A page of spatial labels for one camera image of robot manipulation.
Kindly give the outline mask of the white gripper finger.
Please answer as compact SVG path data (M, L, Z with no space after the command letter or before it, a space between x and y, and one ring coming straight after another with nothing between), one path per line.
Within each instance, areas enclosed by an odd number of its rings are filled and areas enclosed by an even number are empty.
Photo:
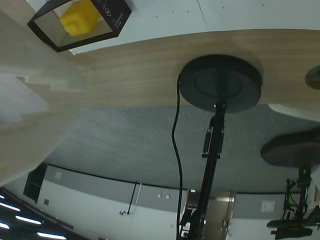
M79 115L73 103L45 100L82 89L75 66L36 39L5 12L0 14L0 183L6 185L36 169Z

